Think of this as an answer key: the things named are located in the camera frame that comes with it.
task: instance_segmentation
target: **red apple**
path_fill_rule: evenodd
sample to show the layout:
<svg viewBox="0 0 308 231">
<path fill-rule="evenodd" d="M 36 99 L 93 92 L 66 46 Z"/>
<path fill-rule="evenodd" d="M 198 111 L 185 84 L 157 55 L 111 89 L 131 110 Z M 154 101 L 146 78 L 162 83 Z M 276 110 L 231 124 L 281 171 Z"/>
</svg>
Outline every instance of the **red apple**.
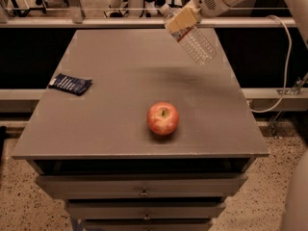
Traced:
<svg viewBox="0 0 308 231">
<path fill-rule="evenodd" d="M 179 124 L 179 114 L 167 102 L 154 104 L 147 112 L 147 125 L 157 135 L 171 134 Z"/>
</svg>

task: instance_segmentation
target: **plastic bottle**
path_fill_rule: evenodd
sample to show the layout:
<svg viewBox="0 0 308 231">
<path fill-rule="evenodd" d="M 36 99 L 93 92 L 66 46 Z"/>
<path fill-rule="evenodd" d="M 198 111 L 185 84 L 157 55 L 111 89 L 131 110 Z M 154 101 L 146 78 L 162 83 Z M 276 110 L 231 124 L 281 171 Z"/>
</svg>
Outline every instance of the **plastic bottle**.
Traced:
<svg viewBox="0 0 308 231">
<path fill-rule="evenodd" d="M 161 7 L 161 14 L 164 16 L 166 26 L 167 23 L 177 15 L 177 10 L 164 4 Z M 195 25 L 170 34 L 198 65 L 206 65 L 217 54 L 215 48 Z"/>
</svg>

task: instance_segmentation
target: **drawer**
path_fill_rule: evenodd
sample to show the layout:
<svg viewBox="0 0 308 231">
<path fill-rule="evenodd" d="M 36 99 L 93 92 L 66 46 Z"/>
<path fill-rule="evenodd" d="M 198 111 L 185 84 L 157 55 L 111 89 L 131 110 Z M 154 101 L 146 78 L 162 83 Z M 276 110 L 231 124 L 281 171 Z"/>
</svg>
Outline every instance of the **drawer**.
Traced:
<svg viewBox="0 0 308 231">
<path fill-rule="evenodd" d="M 101 231 L 207 231 L 212 221 L 208 219 L 187 220 L 94 220 L 83 221 L 87 230 Z"/>
<path fill-rule="evenodd" d="M 200 198 L 79 200 L 66 202 L 65 209 L 75 219 L 182 219 L 217 218 L 222 202 Z"/>
<path fill-rule="evenodd" d="M 235 194 L 246 179 L 245 174 L 38 176 L 37 184 L 54 199 L 206 196 L 224 198 Z"/>
</svg>

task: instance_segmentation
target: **table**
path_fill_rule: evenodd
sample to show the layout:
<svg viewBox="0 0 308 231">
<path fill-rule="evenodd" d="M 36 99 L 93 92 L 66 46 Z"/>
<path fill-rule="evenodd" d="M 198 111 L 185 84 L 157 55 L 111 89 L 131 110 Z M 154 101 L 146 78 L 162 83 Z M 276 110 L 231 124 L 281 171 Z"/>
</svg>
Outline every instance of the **table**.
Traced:
<svg viewBox="0 0 308 231">
<path fill-rule="evenodd" d="M 47 89 L 13 157 L 88 230 L 208 230 L 269 155 L 215 31 L 201 31 L 218 53 L 202 67 L 164 29 L 76 32 L 55 75 L 90 89 Z M 180 114 L 165 139 L 146 125 L 158 101 Z"/>
</svg>

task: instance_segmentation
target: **gray tabletop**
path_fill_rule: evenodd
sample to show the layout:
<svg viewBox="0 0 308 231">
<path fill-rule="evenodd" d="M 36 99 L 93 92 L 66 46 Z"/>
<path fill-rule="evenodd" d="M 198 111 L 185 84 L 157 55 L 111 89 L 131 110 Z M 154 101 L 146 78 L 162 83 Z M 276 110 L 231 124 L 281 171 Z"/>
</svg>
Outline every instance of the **gray tabletop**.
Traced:
<svg viewBox="0 0 308 231">
<path fill-rule="evenodd" d="M 218 54 L 197 66 L 164 29 L 79 30 L 56 74 L 92 79 L 78 97 L 47 89 L 16 159 L 212 158 L 269 154 L 213 29 Z M 155 137 L 147 110 L 176 106 L 175 133 Z"/>
</svg>

